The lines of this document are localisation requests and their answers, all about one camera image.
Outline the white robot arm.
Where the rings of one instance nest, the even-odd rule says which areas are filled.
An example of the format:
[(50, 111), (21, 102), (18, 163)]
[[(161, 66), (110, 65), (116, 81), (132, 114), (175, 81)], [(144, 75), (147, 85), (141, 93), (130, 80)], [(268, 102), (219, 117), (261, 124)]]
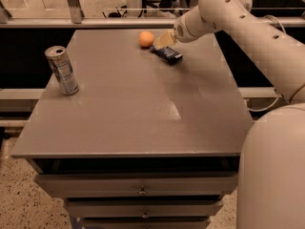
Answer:
[(191, 43), (223, 31), (284, 106), (251, 127), (240, 154), (236, 229), (305, 229), (305, 45), (255, 17), (252, 0), (198, 0), (154, 45)]

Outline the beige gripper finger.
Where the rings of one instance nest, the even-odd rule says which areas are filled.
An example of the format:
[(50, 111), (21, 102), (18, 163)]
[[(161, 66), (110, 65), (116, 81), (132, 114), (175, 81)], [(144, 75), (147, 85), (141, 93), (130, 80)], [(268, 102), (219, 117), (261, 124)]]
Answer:
[(153, 43), (157, 50), (169, 47), (176, 43), (176, 36), (174, 30), (167, 30), (163, 32)]

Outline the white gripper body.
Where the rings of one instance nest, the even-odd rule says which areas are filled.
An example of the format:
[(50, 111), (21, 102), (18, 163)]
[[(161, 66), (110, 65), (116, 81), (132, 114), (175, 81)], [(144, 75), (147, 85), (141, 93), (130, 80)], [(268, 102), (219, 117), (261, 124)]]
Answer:
[(178, 41), (192, 42), (210, 32), (210, 25), (201, 17), (198, 7), (194, 7), (174, 23), (173, 31)]

